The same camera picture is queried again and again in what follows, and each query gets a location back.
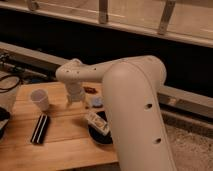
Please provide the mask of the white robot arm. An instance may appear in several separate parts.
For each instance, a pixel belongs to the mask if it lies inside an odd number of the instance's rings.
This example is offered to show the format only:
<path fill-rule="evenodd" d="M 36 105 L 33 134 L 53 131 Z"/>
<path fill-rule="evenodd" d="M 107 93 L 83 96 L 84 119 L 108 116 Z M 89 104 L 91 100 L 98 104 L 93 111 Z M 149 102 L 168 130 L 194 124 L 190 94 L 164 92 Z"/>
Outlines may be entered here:
<path fill-rule="evenodd" d="M 84 82 L 100 82 L 105 114 L 121 171 L 177 171 L 157 92 L 166 68 L 154 56 L 128 57 L 85 65 L 72 59 L 56 70 L 67 98 L 85 98 Z"/>

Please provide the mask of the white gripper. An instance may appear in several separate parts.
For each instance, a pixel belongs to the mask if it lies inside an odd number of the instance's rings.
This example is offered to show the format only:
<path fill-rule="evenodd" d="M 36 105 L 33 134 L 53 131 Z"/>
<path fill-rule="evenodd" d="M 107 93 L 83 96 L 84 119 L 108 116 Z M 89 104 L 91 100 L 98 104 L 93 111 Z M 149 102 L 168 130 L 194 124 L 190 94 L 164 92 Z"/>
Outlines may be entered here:
<path fill-rule="evenodd" d="M 67 83 L 65 85 L 67 91 L 68 104 L 85 100 L 85 90 L 81 82 Z"/>

